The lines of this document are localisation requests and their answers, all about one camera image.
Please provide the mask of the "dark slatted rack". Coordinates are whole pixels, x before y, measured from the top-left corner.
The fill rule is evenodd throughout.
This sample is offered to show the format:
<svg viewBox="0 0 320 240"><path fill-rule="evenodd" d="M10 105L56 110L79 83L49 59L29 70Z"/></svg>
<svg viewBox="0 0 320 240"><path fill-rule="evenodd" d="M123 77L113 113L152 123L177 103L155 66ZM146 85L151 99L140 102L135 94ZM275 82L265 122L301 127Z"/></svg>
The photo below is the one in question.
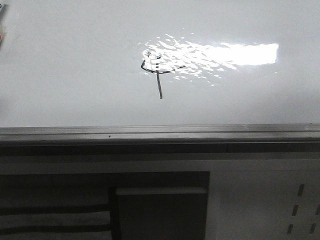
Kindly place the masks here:
<svg viewBox="0 0 320 240"><path fill-rule="evenodd" d="M207 193L207 171L2 175L3 240L123 240L118 195Z"/></svg>

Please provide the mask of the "grey box under whiteboard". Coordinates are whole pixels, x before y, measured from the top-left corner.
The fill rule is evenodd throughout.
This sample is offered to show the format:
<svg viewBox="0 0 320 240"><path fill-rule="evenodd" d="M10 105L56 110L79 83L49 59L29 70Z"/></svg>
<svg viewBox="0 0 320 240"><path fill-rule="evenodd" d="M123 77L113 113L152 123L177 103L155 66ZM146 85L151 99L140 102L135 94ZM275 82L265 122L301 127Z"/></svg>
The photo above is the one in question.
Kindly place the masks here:
<svg viewBox="0 0 320 240"><path fill-rule="evenodd" d="M203 240L208 194L119 194L124 240Z"/></svg>

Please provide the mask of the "white perforated metal panel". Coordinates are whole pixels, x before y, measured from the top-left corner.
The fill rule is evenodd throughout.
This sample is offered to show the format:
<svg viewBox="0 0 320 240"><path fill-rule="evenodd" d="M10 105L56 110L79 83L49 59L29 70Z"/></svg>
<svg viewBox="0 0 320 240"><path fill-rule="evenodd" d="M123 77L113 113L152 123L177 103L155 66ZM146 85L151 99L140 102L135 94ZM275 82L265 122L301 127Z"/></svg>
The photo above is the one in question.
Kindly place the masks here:
<svg viewBox="0 0 320 240"><path fill-rule="evenodd" d="M317 240L317 170L223 171L210 177L207 240Z"/></svg>

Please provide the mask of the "white whiteboard with aluminium frame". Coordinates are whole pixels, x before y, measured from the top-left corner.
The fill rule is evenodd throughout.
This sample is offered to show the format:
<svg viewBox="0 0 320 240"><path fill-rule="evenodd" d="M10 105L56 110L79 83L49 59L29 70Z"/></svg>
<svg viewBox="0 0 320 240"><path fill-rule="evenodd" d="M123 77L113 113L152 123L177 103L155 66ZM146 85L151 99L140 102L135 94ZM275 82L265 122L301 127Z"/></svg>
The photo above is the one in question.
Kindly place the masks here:
<svg viewBox="0 0 320 240"><path fill-rule="evenodd" d="M2 155L317 152L317 0L5 0Z"/></svg>

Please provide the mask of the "tape-wrapped black whiteboard marker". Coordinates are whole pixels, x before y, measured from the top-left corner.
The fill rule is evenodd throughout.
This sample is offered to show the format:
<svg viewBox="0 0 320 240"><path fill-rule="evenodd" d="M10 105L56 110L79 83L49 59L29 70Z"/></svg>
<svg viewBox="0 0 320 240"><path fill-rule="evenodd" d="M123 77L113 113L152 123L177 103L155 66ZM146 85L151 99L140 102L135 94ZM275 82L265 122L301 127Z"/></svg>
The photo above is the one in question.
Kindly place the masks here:
<svg viewBox="0 0 320 240"><path fill-rule="evenodd" d="M4 38L6 35L5 31L5 17L8 6L5 0L0 1L0 45L4 42Z"/></svg>

